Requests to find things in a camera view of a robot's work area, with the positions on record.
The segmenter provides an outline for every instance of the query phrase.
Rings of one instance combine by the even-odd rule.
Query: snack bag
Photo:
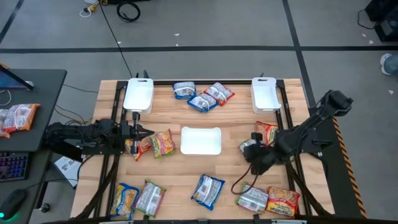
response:
[[[193,82],[174,83],[173,89],[176,99],[191,99],[197,95],[197,90]]]
[[[36,109],[39,106],[39,104],[21,104],[12,106],[2,125],[3,131],[11,133],[17,130],[29,130],[35,116]]]
[[[123,216],[132,220],[133,205],[137,202],[138,195],[139,190],[137,188],[120,183],[113,199],[110,218]]]
[[[249,187],[250,185],[244,184],[242,192],[247,190]],[[265,190],[252,187],[248,192],[241,194],[235,203],[250,211],[264,214],[266,212],[267,201],[268,194]]]
[[[134,208],[144,212],[145,215],[155,217],[165,192],[165,189],[146,179],[144,190],[135,203]]]
[[[199,112],[207,112],[218,105],[218,102],[213,97],[203,93],[200,93],[194,99],[188,100],[187,103]]]
[[[251,146],[251,145],[253,145],[253,144],[255,144],[255,143],[256,143],[256,140],[255,140],[255,139],[248,139],[248,140],[245,140],[245,141],[243,141],[243,142],[239,145],[239,149],[240,149],[241,152],[243,153],[243,152],[244,152],[244,148],[245,148],[246,146]]]
[[[278,132],[279,128],[276,125],[266,124],[260,121],[256,121],[256,132],[262,134],[262,140],[265,142],[266,145],[272,143],[275,139],[276,133]]]
[[[191,199],[195,199],[198,204],[203,205],[207,209],[213,211],[214,204],[221,193],[225,181],[219,180],[203,174]]]
[[[267,211],[294,217],[300,194],[291,190],[269,187]]]
[[[223,106],[229,98],[235,95],[220,83],[214,83],[209,89],[205,90],[205,93],[216,99],[220,106]]]
[[[8,114],[8,110],[0,109],[0,137],[9,138],[10,134],[2,130],[2,126],[4,124],[4,121],[7,118],[7,114]]]
[[[138,161],[138,159],[143,155],[144,152],[148,151],[149,149],[152,149],[152,145],[150,144],[149,138],[146,137],[142,139],[141,141],[138,142],[138,153],[134,154],[131,152],[131,147],[132,147],[133,140],[132,139],[127,139],[124,142],[124,148],[129,152],[132,157],[134,158],[135,161]]]
[[[161,133],[155,133],[149,136],[149,139],[154,148],[155,158],[170,155],[174,153],[174,142],[170,130]]]

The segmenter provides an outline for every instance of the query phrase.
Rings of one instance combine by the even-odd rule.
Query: orange snack bag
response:
[[[13,131],[30,130],[36,109],[39,106],[37,103],[12,106],[2,125],[3,131],[11,133]]]
[[[279,128],[276,125],[256,121],[256,132],[262,134],[262,140],[266,145],[269,145],[269,143],[274,141],[278,130]]]
[[[2,124],[7,118],[8,110],[0,109],[0,137],[9,138],[10,134],[2,130]]]
[[[269,187],[266,210],[281,215],[294,217],[299,206],[300,194],[291,190]]]
[[[155,158],[174,153],[175,146],[169,129],[161,133],[155,133],[149,136],[149,139],[154,148]]]
[[[138,161],[138,159],[141,157],[141,155],[143,155],[144,152],[148,151],[149,149],[152,149],[152,145],[150,144],[148,138],[144,138],[141,141],[138,142],[138,153],[137,154],[133,154],[131,153],[131,146],[132,146],[132,139],[127,139],[124,142],[124,148],[127,150],[127,152],[129,152],[135,161]]]

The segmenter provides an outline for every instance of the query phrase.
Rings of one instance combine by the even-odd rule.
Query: yellow snack bag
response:
[[[266,210],[281,215],[294,217],[299,206],[300,194],[291,190],[269,187]]]

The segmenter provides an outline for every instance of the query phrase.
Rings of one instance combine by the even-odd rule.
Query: blue snack bag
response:
[[[173,89],[176,99],[191,99],[197,95],[197,90],[193,82],[174,83]]]
[[[218,105],[218,102],[211,96],[200,93],[194,99],[188,100],[187,103],[199,112],[208,112]]]
[[[116,189],[109,217],[122,216],[128,220],[132,220],[132,214],[134,213],[133,206],[138,199],[138,195],[139,190],[136,187],[120,183]]]
[[[191,196],[191,199],[195,199],[198,204],[203,205],[210,211],[213,211],[214,204],[221,193],[224,183],[224,180],[219,180],[203,174],[200,177],[199,184]]]

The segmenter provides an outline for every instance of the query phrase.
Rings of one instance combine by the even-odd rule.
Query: keyboard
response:
[[[28,152],[0,152],[0,183],[27,178]]]

